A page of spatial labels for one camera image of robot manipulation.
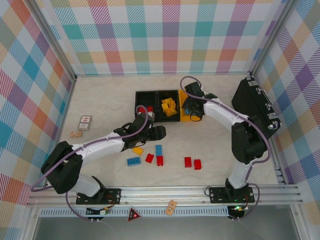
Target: blue lego brick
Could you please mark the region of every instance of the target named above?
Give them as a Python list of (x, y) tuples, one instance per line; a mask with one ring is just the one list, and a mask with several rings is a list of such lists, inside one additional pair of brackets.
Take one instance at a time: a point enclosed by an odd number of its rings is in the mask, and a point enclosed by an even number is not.
[(155, 145), (155, 156), (163, 156), (162, 155), (162, 145)]
[(140, 157), (129, 158), (127, 159), (127, 163), (129, 167), (134, 165), (139, 165), (141, 164)]

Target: warning triangle sticker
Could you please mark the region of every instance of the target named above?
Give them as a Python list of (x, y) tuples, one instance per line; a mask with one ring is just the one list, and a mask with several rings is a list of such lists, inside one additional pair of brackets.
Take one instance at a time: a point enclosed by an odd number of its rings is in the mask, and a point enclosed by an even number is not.
[(128, 217), (128, 222), (141, 218), (141, 216), (139, 215), (139, 213), (137, 213), (136, 210), (134, 210), (132, 207), (130, 208), (130, 212), (129, 212), (129, 217)]

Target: red lego brick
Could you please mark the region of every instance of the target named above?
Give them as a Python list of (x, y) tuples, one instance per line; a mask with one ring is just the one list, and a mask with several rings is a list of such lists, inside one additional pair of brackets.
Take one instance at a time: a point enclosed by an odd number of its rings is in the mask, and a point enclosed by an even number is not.
[(139, 109), (138, 109), (138, 113), (145, 113), (146, 111), (145, 111), (145, 109), (144, 108), (142, 108), (142, 107), (139, 107)]
[(154, 111), (154, 108), (153, 108), (152, 106), (147, 106), (147, 107), (146, 107), (146, 110), (147, 110), (148, 112), (153, 112), (153, 111)]
[(201, 160), (200, 159), (195, 159), (193, 161), (193, 165), (194, 165), (194, 170), (200, 170), (201, 169)]
[(149, 153), (149, 154), (146, 156), (145, 161), (146, 161), (147, 163), (152, 163), (152, 160), (154, 159), (154, 156), (155, 156), (155, 155)]
[(184, 158), (184, 167), (185, 168), (191, 168), (192, 167), (191, 157), (187, 156), (187, 157)]
[(158, 166), (163, 166), (164, 165), (164, 156), (156, 156), (156, 164)]

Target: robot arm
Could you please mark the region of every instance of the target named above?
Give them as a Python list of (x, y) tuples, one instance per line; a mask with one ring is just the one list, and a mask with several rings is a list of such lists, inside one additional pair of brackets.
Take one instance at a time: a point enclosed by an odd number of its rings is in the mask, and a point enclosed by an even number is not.
[[(247, 179), (252, 165), (262, 157), (267, 147), (259, 133), (243, 120), (249, 119), (247, 115), (226, 106), (212, 93), (205, 94), (197, 82), (185, 86), (185, 90), (197, 97), (214, 99), (214, 103), (188, 97), (182, 108), (199, 118), (203, 115), (212, 117), (231, 132), (231, 149), (236, 162), (231, 175), (225, 181), (225, 191), (230, 201), (239, 199), (248, 187)], [(249, 120), (262, 128), (262, 123), (257, 117), (251, 117)]]
[[(142, 131), (132, 135), (143, 127), (146, 117), (147, 122)], [(55, 168), (47, 176), (47, 180), (58, 194), (73, 191), (86, 195), (98, 203), (105, 196), (105, 187), (96, 177), (92, 176), (90, 178), (80, 174), (82, 166), (105, 155), (134, 148), (137, 143), (145, 144), (147, 141), (161, 140), (165, 136), (166, 129), (164, 126), (153, 127), (153, 118), (148, 114), (140, 113), (132, 123), (127, 123), (105, 137), (94, 141), (73, 145), (66, 141), (60, 142), (43, 164), (41, 172), (45, 174), (64, 156), (80, 148)]]

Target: black mounting plate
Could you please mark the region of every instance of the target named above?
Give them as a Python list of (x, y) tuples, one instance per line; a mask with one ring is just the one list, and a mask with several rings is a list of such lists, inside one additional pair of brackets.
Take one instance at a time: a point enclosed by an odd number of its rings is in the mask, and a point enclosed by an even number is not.
[[(114, 199), (114, 205), (120, 204), (121, 188), (106, 188), (105, 196), (110, 195)], [(100, 202), (95, 202), (91, 197), (78, 193), (75, 204), (77, 205), (112, 205), (113, 199), (111, 197), (105, 197)]]
[(243, 196), (240, 196), (237, 201), (231, 201), (229, 199), (224, 187), (209, 187), (210, 203), (212, 204), (230, 204), (230, 203), (245, 204), (247, 203), (247, 199), (244, 195), (247, 196), (248, 203), (255, 202), (255, 196), (254, 196), (252, 187), (246, 187)]

